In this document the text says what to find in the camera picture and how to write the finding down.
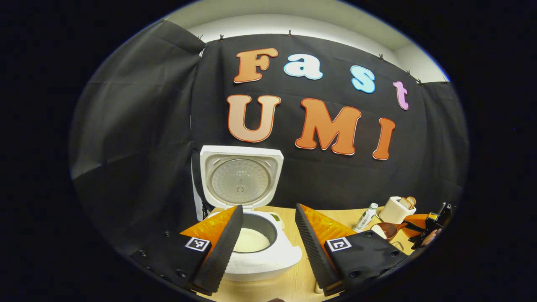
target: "ceiling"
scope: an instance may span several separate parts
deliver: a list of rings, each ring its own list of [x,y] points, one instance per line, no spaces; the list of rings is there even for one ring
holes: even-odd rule
[[[200,0],[169,15],[185,28],[242,15],[280,14],[316,19],[370,38],[394,51],[412,42],[391,26],[338,0]]]

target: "white rice cooker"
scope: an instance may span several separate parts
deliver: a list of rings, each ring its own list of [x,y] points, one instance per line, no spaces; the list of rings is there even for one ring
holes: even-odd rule
[[[280,150],[202,147],[201,179],[207,202],[223,209],[243,206],[241,234],[229,259],[224,279],[270,279],[283,274],[302,258],[302,250],[291,245],[277,214],[272,213],[279,221],[271,213],[254,210],[272,200],[283,162],[284,156]]]

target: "orange letter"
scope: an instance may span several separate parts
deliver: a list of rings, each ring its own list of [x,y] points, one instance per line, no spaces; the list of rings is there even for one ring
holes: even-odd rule
[[[278,51],[275,48],[258,49],[255,51],[241,52],[237,57],[241,59],[238,66],[238,75],[233,82],[245,83],[257,81],[263,76],[257,73],[257,67],[261,70],[266,70],[269,67],[269,55],[271,57],[278,56]]]
[[[332,121],[328,109],[323,101],[314,98],[302,100],[302,106],[306,108],[306,119],[302,137],[295,141],[295,145],[303,149],[315,149],[317,143],[313,135],[317,131],[317,138],[321,149],[326,150],[336,138],[332,151],[338,154],[354,154],[354,132],[356,124],[362,113],[353,107],[343,107],[338,116]]]
[[[249,142],[260,142],[269,137],[272,132],[272,122],[274,121],[274,109],[280,104],[281,99],[275,96],[260,96],[257,101],[261,107],[261,122],[259,128],[252,131],[244,125],[244,115],[246,105],[252,98],[245,95],[232,95],[228,97],[229,103],[229,132],[239,140]]]
[[[387,118],[379,119],[380,138],[379,145],[373,152],[373,158],[376,160],[385,161],[388,159],[388,147],[390,146],[391,133],[395,129],[395,123]]]

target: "white rice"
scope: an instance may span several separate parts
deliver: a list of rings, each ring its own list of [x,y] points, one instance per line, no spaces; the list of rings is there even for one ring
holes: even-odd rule
[[[384,239],[388,238],[379,225],[374,225],[373,227],[371,227],[371,230],[377,233],[379,236],[381,236]]]
[[[270,245],[269,239],[262,233],[249,228],[241,228],[233,251],[251,253],[262,250]]]

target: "blue letter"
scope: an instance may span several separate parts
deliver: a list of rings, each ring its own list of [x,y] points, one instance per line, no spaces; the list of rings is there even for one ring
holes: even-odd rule
[[[310,80],[319,80],[323,77],[320,71],[321,63],[319,59],[309,54],[292,54],[287,58],[289,62],[285,64],[284,71],[290,76],[306,76]]]
[[[356,90],[361,90],[367,94],[375,91],[375,75],[369,69],[354,65],[351,67],[351,74],[354,77],[351,82]]]

